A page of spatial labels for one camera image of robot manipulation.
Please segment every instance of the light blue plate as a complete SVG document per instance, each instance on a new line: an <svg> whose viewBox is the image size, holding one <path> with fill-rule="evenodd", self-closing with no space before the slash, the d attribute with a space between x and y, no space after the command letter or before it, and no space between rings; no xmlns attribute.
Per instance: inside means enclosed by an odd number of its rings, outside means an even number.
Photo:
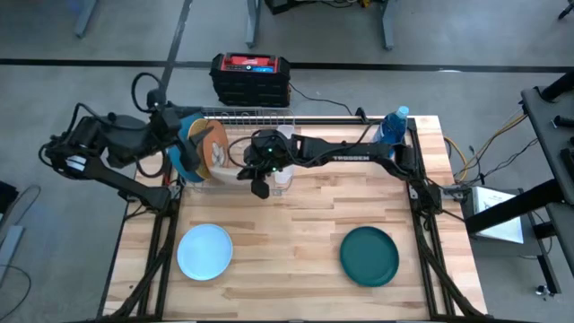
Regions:
<svg viewBox="0 0 574 323"><path fill-rule="evenodd" d="M182 118L180 120L181 121L181 129L179 129L179 131L178 131L179 139L181 139L182 141L187 140L187 133L189 132L189 128L191 127L191 125L193 125L196 120L198 120L199 118L203 118L203 117L204 117L204 115L197 112L191 116L187 116L185 118ZM178 171L178 173L184 179L187 179L193 183L199 183L199 182L204 181L204 179L202 179L194 171L187 171L186 169L183 168L181 161L179 161L180 155L181 155L181 152L179 151L179 149L177 148L176 145L173 145L168 149L168 156L170 157L171 164Z"/></svg>
<svg viewBox="0 0 574 323"><path fill-rule="evenodd" d="M230 264L233 243L230 235L215 224L199 224L183 236L178 247L178 265L189 278L214 279Z"/></svg>

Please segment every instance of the black cable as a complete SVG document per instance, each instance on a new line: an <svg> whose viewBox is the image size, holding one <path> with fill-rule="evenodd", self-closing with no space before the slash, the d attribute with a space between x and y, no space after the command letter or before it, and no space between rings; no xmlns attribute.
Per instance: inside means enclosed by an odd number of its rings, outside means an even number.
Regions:
<svg viewBox="0 0 574 323"><path fill-rule="evenodd" d="M314 99L314 98L310 98L307 95L303 94L303 92L297 90L296 87L293 86L293 84L291 82L289 82L289 85L291 86L291 88L296 91L298 94L300 94L303 98L307 99L307 100L312 100L312 101L317 101L317 102L329 102L331 104L335 104L338 105L340 107L344 107L345 109L347 109L347 112L349 112L349 116L353 116L351 110L349 109L349 106L347 106L344 103L341 102L337 102L337 101L333 101L333 100L327 100L327 99Z"/></svg>
<svg viewBox="0 0 574 323"><path fill-rule="evenodd" d="M21 272L22 274L24 274L26 276L26 278L28 279L28 289L26 290L26 293L24 294L24 297L22 297L22 299L18 302L18 304L16 304L16 306L14 306L13 309L9 310L6 314L4 314L1 318L0 321L3 321L4 319L6 319L7 317L9 317L12 313L14 313L16 310L18 310L18 308L20 307L20 305L22 305L22 303L24 303L24 301L26 300L26 298L28 298L28 295L30 294L30 289L32 287L32 279L30 278L30 275L28 273L26 273L26 271L24 271L22 268L17 267L17 266L12 266L12 265L0 265L6 268L11 268L11 269L15 269L19 272Z"/></svg>
<svg viewBox="0 0 574 323"><path fill-rule="evenodd" d="M124 217L124 221L127 221L133 217L136 217L137 215L142 215L142 214L146 214L149 212L149 210L147 208L145 208L143 211L140 211L142 209L142 207L144 207L144 205L139 205L135 211L133 211L131 214L128 214Z"/></svg>
<svg viewBox="0 0 574 323"><path fill-rule="evenodd" d="M234 142L232 142L232 143L227 147L227 155L228 155L229 158L230 158L230 162L232 162L235 166L240 167L240 168L242 168L242 169L244 169L244 170L254 170L254 169L257 169L257 168L263 166L263 164L265 163L264 161L262 161L262 162L259 163L258 165L242 165L242 164L236 162L236 161L233 159L233 157L231 156L231 147L233 147L235 144L240 143L240 142L242 142L242 141L245 141L245 140L248 140L248 139L253 139L253 138L255 137L255 135L258 134L258 133L260 133L260 132L261 132L261 130L257 130L256 132L254 132L254 133L251 134L250 136L244 136L244 137L238 138L237 140L235 140ZM276 136L276 135L263 135L263 136L260 136L260 137L258 137L258 138L271 138L271 137L274 137L274 136Z"/></svg>
<svg viewBox="0 0 574 323"><path fill-rule="evenodd" d="M148 179L155 179L156 177L159 177L160 175L162 175L165 172L165 168L168 164L167 163L168 156L165 153L165 149L161 149L160 153L161 153L161 166L158 169L158 171L156 171L153 174L148 174L144 171L144 168L142 167L142 164L140 163L140 161L135 160L135 168L137 169L137 171L139 171L139 173L142 174L142 176L144 176L145 178L148 178Z"/></svg>
<svg viewBox="0 0 574 323"><path fill-rule="evenodd" d="M475 155L476 152L474 151L474 147L472 147L471 145L468 146L468 149L470 149L470 152ZM482 174L482 170L481 170L481 159L477 158L476 159L476 164L478 165L478 174L476 174L476 177L474 179L479 179L481 177Z"/></svg>
<svg viewBox="0 0 574 323"><path fill-rule="evenodd" d="M49 168L52 168L52 165L50 163L48 163L45 159L44 159L44 155L42 154L42 152L44 152L44 149L46 149L46 146L48 146L48 144L43 144L39 150L38 150L38 158L39 160L46 166L48 166Z"/></svg>
<svg viewBox="0 0 574 323"><path fill-rule="evenodd" d="M316 156L315 158L311 159L310 161L305 161L304 163L300 164L299 166L309 166L309 165L312 165L314 162L318 161L319 159L324 158L327 154L335 153L335 152L338 152L338 151L346 151L346 150L349 150L349 149L355 147L357 144L360 144L360 143L361 143L362 139L365 137L365 135L367 134L367 132L369 131L369 129L370 129L373 125L375 125L375 124L377 124L377 123L379 123L379 122L380 122L380 121L371 121L371 122L369 123L369 125L365 128L365 130L362 132L361 136L359 137L359 140L357 140L354 144L351 144L350 146L338 147L338 148L334 148L334 149L328 150L328 151L326 151L326 152L324 152L324 153L321 153L320 155Z"/></svg>
<svg viewBox="0 0 574 323"><path fill-rule="evenodd" d="M518 156L520 156L522 153L524 153L528 148L532 147L533 145L538 144L538 138L535 138L533 140L530 141L530 143L528 143L526 146L524 146L524 148L522 148L522 150L520 150L518 153L513 153L512 155L510 155L510 157L508 157L508 159L506 161L503 161L501 163L499 163L494 169L487 171L483 178L486 178L487 176L491 175L492 173L494 173L495 171L498 170L502 170L503 168L508 167L513 161L516 160L516 158L518 158ZM473 179L470 182L465 182L464 185L467 187L472 186L475 182L477 182L479 179Z"/></svg>
<svg viewBox="0 0 574 323"><path fill-rule="evenodd" d="M39 194L42 192L42 188L36 184L30 185L28 186L26 189L24 189L22 191L22 193L10 204L10 208L8 209L8 211L6 211L6 216L5 219L6 221L8 219L10 219L10 215L12 214L12 211L14 209L14 207L18 204L18 202L22 199L23 196L26 195L26 193L30 192L33 188L36 188L38 190L38 193L36 194L36 196L34 198L32 198L31 202L28 204L28 206L26 206L26 208L24 209L24 212L22 212L22 214L20 215L20 217L18 218L17 221L13 222L13 225L17 225L18 223L20 223L20 221L22 220L22 218L24 217L24 215L28 212L28 210L30 210L30 208L34 205L34 202L36 202L36 200L38 199Z"/></svg>
<svg viewBox="0 0 574 323"><path fill-rule="evenodd" d="M540 216L540 214L537 211L532 211L532 213L534 213L538 219L540 220L540 223L544 223L544 219L542 218L542 216ZM550 246L548 247L548 249L546 249L546 247L544 247L543 253L548 256L550 255L550 251L552 251L552 245L553 245L553 236L550 237ZM526 257L526 256L519 256L520 258L526 259L526 260L538 260L538 257L534 257L534 258L530 258L530 257Z"/></svg>
<svg viewBox="0 0 574 323"><path fill-rule="evenodd" d="M463 168L462 170L459 170L457 173L455 173L454 176L457 176L458 174L460 174L461 172L463 172L463 171L465 171L465 170L470 170L470 169L472 169L472 168L474 168L474 167L477 167L478 164L479 164L479 162L480 162L480 160L481 160L481 158L484 156L484 154L486 153L486 151L488 150L488 148L489 148L489 147L491 146L491 144L494 142L494 139L496 139L498 136L500 136L500 135L502 135L502 134L508 132L510 129L512 129L512 128L516 127L516 126L518 126L518 125L519 125L520 123L522 123L522 121L524 121L525 119L526 119L526 118L523 118L522 120L520 120L520 121L517 122L516 124L512 125L512 127L509 127L508 129L506 129L506 130L500 132L499 134L493 136L492 139L489 141L489 143L486 145L486 147L484 147L484 150L483 150L483 152L481 153L481 155L476 157L475 162L474 162L474 165L472 165L472 166L467 166L467 167Z"/></svg>
<svg viewBox="0 0 574 323"><path fill-rule="evenodd" d="M452 144L450 144L449 140L447 140L446 138L443 138L442 140L444 140L444 142L447 143L447 146L448 146L448 159L450 160L450 156L452 156Z"/></svg>
<svg viewBox="0 0 574 323"><path fill-rule="evenodd" d="M426 179L427 179L429 182L431 182L432 184L436 185L436 186L437 186L440 190L442 190L443 192L445 192L445 193L451 195L452 197L456 198L452 193L449 192L448 189L445 189L445 188L442 187L441 185L437 184L436 181L434 181L434 180L432 180L432 179L429 179L428 177L426 177ZM437 201L435 201L434 198L433 198L432 202L434 203L434 205L435 205L436 207L439 207L439 203L438 203ZM446 215L450 215L450 216L454 217L455 219L457 219L457 220L459 220L459 221L462 221L462 222L465 221L465 219L461 218L460 216L458 216L458 215L456 215L456 214L453 214L452 212L447 211L447 210L445 210L445 209L443 209L443 208L440 208L439 211L440 211L441 214L444 213L444 214L446 214Z"/></svg>
<svg viewBox="0 0 574 323"><path fill-rule="evenodd" d="M154 74L151 74L151 73L147 73L147 72L141 72L140 74L136 75L134 80L132 81L131 93L132 93L132 102L134 103L135 108L142 111L143 113L152 113L153 109L142 108L139 105L139 103L137 103L137 98L135 97L135 89L137 88L137 83L144 76L149 76L153 80L155 80L155 82L158 84L158 87L160 87L160 90L162 90L162 91L165 91L165 85L161 82L161 80L157 76L155 76Z"/></svg>

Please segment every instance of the white paper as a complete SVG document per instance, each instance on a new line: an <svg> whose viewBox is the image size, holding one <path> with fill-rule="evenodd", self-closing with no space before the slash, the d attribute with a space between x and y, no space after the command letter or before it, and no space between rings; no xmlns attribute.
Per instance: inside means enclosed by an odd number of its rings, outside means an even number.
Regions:
<svg viewBox="0 0 574 323"><path fill-rule="evenodd" d="M499 192L489 188L475 187L473 188L474 214L478 214L479 212L495 206L498 203L510 200L512 197L514 197L512 194ZM487 238L524 243L520 216L482 230L476 234Z"/></svg>

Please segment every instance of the bottle cap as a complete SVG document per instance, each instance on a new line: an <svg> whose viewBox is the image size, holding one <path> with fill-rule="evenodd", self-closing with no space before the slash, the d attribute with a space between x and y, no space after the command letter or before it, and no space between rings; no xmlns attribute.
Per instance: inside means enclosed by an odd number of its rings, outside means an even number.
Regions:
<svg viewBox="0 0 574 323"><path fill-rule="evenodd" d="M396 111L396 114L400 118L406 118L406 116L409 115L409 107L406 106L399 107L398 110Z"/></svg>

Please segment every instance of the red battery box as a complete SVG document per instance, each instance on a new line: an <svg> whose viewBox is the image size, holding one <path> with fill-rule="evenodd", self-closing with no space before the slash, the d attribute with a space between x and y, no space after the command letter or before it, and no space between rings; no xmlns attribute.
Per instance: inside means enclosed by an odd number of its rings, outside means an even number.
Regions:
<svg viewBox="0 0 574 323"><path fill-rule="evenodd" d="M259 54L219 54L209 75L219 100L241 107L289 106L289 62Z"/></svg>

